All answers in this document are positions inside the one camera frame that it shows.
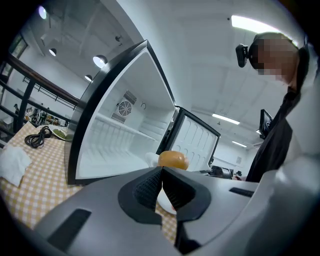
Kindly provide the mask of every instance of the yellow and white gingham tablecloth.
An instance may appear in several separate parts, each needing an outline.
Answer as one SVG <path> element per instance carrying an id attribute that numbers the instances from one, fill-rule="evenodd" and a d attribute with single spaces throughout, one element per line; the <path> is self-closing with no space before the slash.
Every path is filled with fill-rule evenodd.
<path id="1" fill-rule="evenodd" d="M 10 213 L 31 229 L 46 213 L 82 188 L 67 185 L 63 140 L 56 139 L 52 135 L 51 138 L 45 139 L 42 147 L 31 148 L 25 144 L 25 137 L 37 134 L 40 129 L 41 127 L 35 128 L 28 122 L 8 142 L 8 145 L 23 148 L 32 161 L 25 170 L 19 187 L 0 178 L 1 196 Z M 174 244 L 177 229 L 176 216 L 166 212 L 158 203 L 155 212 L 162 216 L 164 236 Z"/>

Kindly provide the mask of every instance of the mini fridge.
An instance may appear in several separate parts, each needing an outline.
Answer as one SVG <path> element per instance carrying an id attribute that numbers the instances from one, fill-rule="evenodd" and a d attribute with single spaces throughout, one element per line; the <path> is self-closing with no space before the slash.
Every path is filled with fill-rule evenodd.
<path id="1" fill-rule="evenodd" d="M 188 171 L 208 170 L 220 134 L 175 105 L 170 85 L 146 40 L 108 62 L 71 118 L 65 143 L 69 185 L 148 168 L 146 153 L 179 151 Z"/>

